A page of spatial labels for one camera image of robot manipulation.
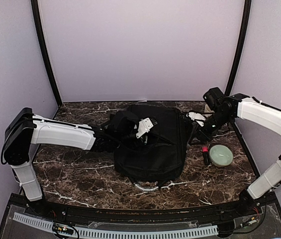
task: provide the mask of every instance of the white perforated rail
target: white perforated rail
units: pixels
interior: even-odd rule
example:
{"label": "white perforated rail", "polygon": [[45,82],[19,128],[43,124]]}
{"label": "white perforated rail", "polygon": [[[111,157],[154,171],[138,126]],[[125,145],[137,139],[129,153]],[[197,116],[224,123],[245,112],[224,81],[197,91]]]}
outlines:
{"label": "white perforated rail", "polygon": [[[14,213],[13,220],[42,231],[53,233],[53,223],[45,219]],[[193,239],[218,235],[217,226],[165,232],[117,232],[81,227],[75,228],[80,233],[80,238],[82,239]]]}

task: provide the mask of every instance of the black pole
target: black pole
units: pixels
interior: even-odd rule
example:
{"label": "black pole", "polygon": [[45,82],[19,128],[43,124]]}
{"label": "black pole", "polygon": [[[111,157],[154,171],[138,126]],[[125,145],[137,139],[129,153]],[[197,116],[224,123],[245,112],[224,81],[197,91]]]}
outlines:
{"label": "black pole", "polygon": [[242,55],[242,50],[243,50],[243,45],[244,45],[244,41],[245,41],[246,30],[248,27],[248,22],[249,22],[249,17],[250,17],[251,3],[252,3],[252,0],[245,0],[245,2],[244,2],[244,10],[243,10],[243,16],[242,16],[240,35],[239,35],[239,39],[238,39],[238,44],[236,46],[235,56],[234,56],[228,84],[226,85],[226,89],[225,89],[225,93],[224,93],[226,96],[229,96],[231,94],[234,80],[236,77],[236,73],[238,71],[238,67],[239,67],[239,63],[240,63],[240,59],[241,59],[241,55]]}
{"label": "black pole", "polygon": [[60,92],[59,92],[59,90],[57,88],[57,85],[56,85],[56,81],[55,81],[55,77],[54,77],[54,74],[53,74],[53,71],[52,71],[50,58],[49,58],[49,55],[47,53],[47,48],[46,48],[44,34],[43,34],[43,28],[42,28],[42,22],[41,22],[41,17],[40,17],[39,5],[38,5],[37,0],[31,0],[31,4],[32,4],[33,18],[34,18],[34,23],[35,23],[35,28],[36,28],[36,34],[37,34],[37,38],[39,40],[39,44],[40,44],[40,48],[41,48],[41,54],[42,54],[42,57],[43,57],[46,73],[47,73],[47,76],[49,78],[56,103],[57,103],[58,106],[61,106],[62,105],[62,99],[61,99]]}

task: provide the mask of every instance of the bowl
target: bowl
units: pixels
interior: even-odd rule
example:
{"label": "bowl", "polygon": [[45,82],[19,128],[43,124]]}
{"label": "bowl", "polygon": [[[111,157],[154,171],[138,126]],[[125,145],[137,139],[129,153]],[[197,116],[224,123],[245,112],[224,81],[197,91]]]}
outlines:
{"label": "bowl", "polygon": [[217,167],[226,167],[233,161],[232,151],[224,145],[215,145],[209,151],[211,162]]}

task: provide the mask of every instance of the marble countertop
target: marble countertop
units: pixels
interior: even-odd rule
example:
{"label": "marble countertop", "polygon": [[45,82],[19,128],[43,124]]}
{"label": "marble countertop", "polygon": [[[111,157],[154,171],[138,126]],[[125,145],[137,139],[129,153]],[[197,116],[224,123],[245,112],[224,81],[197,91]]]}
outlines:
{"label": "marble countertop", "polygon": [[[56,120],[101,124],[109,115],[134,102],[64,103]],[[203,111],[204,102],[149,102],[181,111]],[[242,189],[256,177],[231,127],[224,126],[208,145],[223,144],[233,154],[224,168],[205,166],[201,146],[188,148],[182,175],[161,190],[144,193],[114,170],[113,154],[94,153],[58,145],[41,145],[33,160],[34,169],[51,202],[103,209],[176,209],[238,200]]]}

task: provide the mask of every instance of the black bag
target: black bag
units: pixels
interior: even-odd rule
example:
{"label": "black bag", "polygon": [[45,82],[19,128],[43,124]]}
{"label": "black bag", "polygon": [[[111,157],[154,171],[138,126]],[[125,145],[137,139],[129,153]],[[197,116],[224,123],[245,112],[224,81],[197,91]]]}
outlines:
{"label": "black bag", "polygon": [[140,119],[155,119],[158,124],[149,131],[147,145],[137,149],[145,153],[131,152],[122,147],[115,150],[115,169],[132,182],[158,181],[159,187],[179,177],[185,164],[191,121],[174,108],[131,105],[127,111]]}

